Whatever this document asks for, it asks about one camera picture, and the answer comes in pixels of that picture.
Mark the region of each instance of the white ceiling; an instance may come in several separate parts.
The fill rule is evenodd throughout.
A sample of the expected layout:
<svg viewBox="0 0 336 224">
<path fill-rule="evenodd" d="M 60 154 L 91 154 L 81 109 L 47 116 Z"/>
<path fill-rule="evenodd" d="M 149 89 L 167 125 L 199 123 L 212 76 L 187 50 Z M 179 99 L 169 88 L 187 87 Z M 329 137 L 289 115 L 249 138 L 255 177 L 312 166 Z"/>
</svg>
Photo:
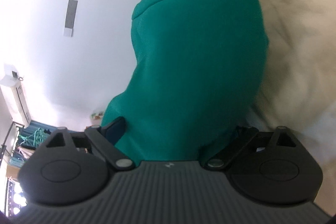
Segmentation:
<svg viewBox="0 0 336 224">
<path fill-rule="evenodd" d="M 139 1 L 78 0 L 68 38 L 68 0 L 0 0 L 0 61 L 24 76 L 34 120 L 83 130 L 94 110 L 126 88 L 135 67 L 131 15 Z"/>
</svg>

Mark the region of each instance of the green garment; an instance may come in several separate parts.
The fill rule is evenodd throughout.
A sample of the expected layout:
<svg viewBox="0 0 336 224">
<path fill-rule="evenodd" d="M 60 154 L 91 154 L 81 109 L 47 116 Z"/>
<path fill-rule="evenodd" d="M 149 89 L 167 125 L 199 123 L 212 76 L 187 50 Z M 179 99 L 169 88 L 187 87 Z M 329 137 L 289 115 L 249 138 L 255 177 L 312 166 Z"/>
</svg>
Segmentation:
<svg viewBox="0 0 336 224">
<path fill-rule="evenodd" d="M 141 160 L 206 161 L 253 103 L 268 39 L 258 0 L 142 0 L 131 29 L 137 66 L 102 125 L 123 116 L 115 145 Z"/>
</svg>

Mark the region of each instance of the bright light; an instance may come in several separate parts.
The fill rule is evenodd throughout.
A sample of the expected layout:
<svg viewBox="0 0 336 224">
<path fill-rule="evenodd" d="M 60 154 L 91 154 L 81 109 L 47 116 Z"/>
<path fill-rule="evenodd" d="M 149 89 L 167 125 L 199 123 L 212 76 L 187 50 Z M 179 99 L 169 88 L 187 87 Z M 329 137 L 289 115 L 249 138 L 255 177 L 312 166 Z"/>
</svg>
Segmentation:
<svg viewBox="0 0 336 224">
<path fill-rule="evenodd" d="M 19 208 L 16 208 L 16 207 L 13 208 L 13 213 L 14 213 L 15 215 L 17 215 L 19 212 L 20 212 L 20 209 L 19 209 Z"/>
<path fill-rule="evenodd" d="M 14 194 L 13 196 L 13 200 L 16 204 L 19 204 L 21 205 L 22 207 L 26 206 L 27 205 L 27 200 L 26 198 L 20 196 L 18 193 Z"/>
<path fill-rule="evenodd" d="M 19 182 L 15 182 L 15 185 L 14 185 L 14 192 L 15 192 L 15 193 L 18 193 L 18 194 L 22 192 L 22 188 L 21 188 Z"/>
</svg>

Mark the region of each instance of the beige fabric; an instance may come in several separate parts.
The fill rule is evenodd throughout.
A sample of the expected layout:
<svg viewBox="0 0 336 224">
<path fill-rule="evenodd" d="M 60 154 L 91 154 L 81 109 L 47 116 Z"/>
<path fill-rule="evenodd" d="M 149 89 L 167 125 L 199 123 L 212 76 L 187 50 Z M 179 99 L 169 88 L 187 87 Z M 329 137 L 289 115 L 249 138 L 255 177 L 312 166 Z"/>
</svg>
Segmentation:
<svg viewBox="0 0 336 224">
<path fill-rule="evenodd" d="M 336 0 L 260 2 L 270 44 L 256 106 L 302 131 L 336 100 Z"/>
</svg>

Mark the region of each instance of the white air conditioner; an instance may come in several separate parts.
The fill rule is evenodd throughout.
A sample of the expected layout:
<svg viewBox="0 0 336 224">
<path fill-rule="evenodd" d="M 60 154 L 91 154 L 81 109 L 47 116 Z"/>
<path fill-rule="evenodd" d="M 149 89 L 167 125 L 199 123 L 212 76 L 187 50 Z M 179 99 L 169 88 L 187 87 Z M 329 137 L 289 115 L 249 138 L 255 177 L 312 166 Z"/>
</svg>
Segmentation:
<svg viewBox="0 0 336 224">
<path fill-rule="evenodd" d="M 31 122 L 31 117 L 23 94 L 21 81 L 12 76 L 5 75 L 0 80 L 0 87 L 13 121 L 24 124 L 27 127 Z"/>
</svg>

